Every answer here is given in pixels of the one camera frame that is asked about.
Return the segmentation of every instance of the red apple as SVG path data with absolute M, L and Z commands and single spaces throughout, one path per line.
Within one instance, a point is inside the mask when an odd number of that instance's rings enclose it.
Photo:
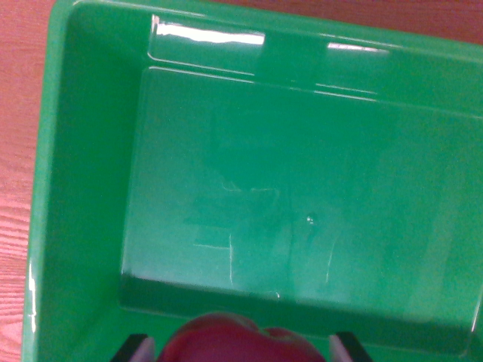
M 213 313 L 182 326 L 157 362 L 325 362 L 306 339 L 284 328 L 259 330 L 240 315 Z

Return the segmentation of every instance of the green plastic bin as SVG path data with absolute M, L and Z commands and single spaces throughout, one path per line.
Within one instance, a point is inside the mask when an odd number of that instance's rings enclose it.
M 175 0 L 61 0 L 23 361 L 234 311 L 483 360 L 483 49 Z

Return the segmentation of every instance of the wooden table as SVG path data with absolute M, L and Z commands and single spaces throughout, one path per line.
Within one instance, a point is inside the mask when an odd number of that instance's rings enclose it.
M 483 44 L 483 2 L 478 1 L 224 2 Z M 0 362 L 20 360 L 38 111 L 53 3 L 0 0 Z

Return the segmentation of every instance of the wood grain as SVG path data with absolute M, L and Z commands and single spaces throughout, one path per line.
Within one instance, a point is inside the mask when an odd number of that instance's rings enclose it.
M 223 0 L 483 44 L 483 2 Z M 0 361 L 18 362 L 48 15 L 54 0 L 0 0 Z

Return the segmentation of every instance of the red surface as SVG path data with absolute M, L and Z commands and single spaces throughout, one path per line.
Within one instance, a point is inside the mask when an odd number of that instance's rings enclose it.
M 483 44 L 479 1 L 222 2 Z M 0 0 L 0 362 L 20 360 L 33 164 L 53 3 Z
M 317 349 L 283 328 L 260 331 L 240 315 L 206 314 L 181 327 L 157 362 L 325 362 Z

